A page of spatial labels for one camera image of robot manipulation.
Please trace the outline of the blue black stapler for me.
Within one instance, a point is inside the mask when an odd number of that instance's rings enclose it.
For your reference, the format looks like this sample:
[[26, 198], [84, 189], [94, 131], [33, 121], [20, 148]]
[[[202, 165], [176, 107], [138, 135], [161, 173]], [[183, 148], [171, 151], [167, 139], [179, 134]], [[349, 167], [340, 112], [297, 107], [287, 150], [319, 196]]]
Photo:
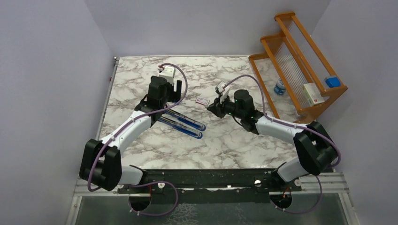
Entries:
[[166, 110], [165, 113], [167, 115], [169, 115], [169, 116], [177, 118], [182, 123], [187, 124], [187, 125], [195, 128], [195, 129], [197, 129], [199, 131], [205, 131], [206, 130], [205, 124], [203, 124], [201, 122], [198, 122], [198, 121], [196, 121], [194, 119], [191, 119], [191, 118], [187, 117], [186, 115], [183, 115], [183, 114], [181, 114], [181, 113], [179, 113], [179, 112], [177, 112], [175, 110], [169, 109], [169, 110]]

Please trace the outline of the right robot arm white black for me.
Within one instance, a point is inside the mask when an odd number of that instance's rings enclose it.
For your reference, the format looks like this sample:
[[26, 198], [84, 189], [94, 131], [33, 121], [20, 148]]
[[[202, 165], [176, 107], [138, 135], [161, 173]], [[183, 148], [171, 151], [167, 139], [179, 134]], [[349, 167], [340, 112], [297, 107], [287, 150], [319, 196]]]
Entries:
[[256, 110], [247, 90], [237, 90], [234, 100], [219, 94], [207, 110], [222, 119], [230, 115], [248, 132], [266, 135], [294, 145], [297, 157], [285, 162], [271, 173], [270, 185], [278, 191], [289, 186], [290, 181], [311, 174], [319, 175], [339, 152], [324, 127], [316, 121], [307, 125], [279, 120]]

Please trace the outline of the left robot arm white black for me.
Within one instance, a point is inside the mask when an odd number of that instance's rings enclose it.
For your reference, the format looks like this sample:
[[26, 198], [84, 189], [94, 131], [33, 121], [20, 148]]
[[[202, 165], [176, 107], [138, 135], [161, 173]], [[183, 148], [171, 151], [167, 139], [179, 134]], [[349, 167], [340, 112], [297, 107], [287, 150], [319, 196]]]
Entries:
[[130, 185], [138, 193], [147, 188], [144, 171], [136, 166], [122, 166], [121, 155], [163, 115], [168, 102], [177, 105], [182, 101], [182, 86], [186, 84], [187, 81], [170, 83], [164, 77], [152, 76], [148, 93], [131, 116], [101, 140], [90, 139], [86, 143], [79, 176], [87, 181], [90, 192], [101, 188], [111, 191], [118, 185]]

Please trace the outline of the red white staple box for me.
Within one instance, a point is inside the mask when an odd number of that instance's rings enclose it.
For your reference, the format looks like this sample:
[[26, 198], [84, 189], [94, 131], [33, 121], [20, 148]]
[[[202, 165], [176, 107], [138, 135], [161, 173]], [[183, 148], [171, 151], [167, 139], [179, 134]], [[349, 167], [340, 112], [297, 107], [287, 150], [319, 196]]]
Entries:
[[209, 100], [203, 97], [197, 97], [195, 103], [207, 106], [209, 104]]

